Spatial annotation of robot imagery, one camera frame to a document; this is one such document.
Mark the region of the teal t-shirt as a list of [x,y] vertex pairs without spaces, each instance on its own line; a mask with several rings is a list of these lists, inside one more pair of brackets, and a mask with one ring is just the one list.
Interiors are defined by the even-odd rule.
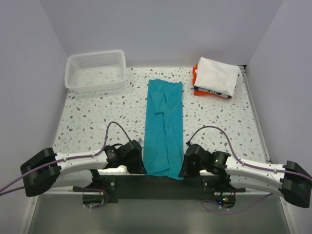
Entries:
[[143,163],[149,176],[183,180],[183,85],[160,79],[148,83]]

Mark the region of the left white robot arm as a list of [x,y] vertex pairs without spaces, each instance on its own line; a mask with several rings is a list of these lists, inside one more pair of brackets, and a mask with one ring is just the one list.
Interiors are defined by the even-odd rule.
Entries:
[[45,148],[21,165],[27,197],[51,188],[75,186],[96,191],[101,186],[98,171],[125,166],[130,174],[146,174],[142,146],[136,140],[104,146],[97,151],[63,154]]

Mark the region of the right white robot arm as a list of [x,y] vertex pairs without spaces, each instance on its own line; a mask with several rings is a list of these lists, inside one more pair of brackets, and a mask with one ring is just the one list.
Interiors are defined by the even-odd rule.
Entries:
[[252,163],[222,151],[210,153],[190,144],[184,155],[179,177],[197,177],[205,170],[215,176],[220,190],[252,189],[278,195],[294,206],[309,208],[312,177],[298,163]]

